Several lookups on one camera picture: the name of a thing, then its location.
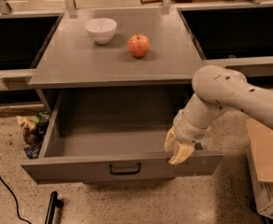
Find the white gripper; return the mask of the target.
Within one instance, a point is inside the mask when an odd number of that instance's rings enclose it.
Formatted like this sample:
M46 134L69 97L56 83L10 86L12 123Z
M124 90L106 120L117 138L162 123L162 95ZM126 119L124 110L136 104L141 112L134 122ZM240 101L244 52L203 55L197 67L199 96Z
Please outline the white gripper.
M173 154L168 162L176 165L186 161L194 152L192 143L199 143L209 130L210 127L202 129L194 126L180 110L165 138L165 151Z

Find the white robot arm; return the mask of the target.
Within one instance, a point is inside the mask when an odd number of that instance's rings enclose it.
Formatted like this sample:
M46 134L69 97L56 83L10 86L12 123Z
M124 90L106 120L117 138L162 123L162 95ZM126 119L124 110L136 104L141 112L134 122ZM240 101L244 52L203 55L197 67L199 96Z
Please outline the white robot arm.
M181 164L209 130L210 123L233 107L273 130L273 91L253 86L231 69L208 65L192 79L194 94L173 119L165 139L170 164Z

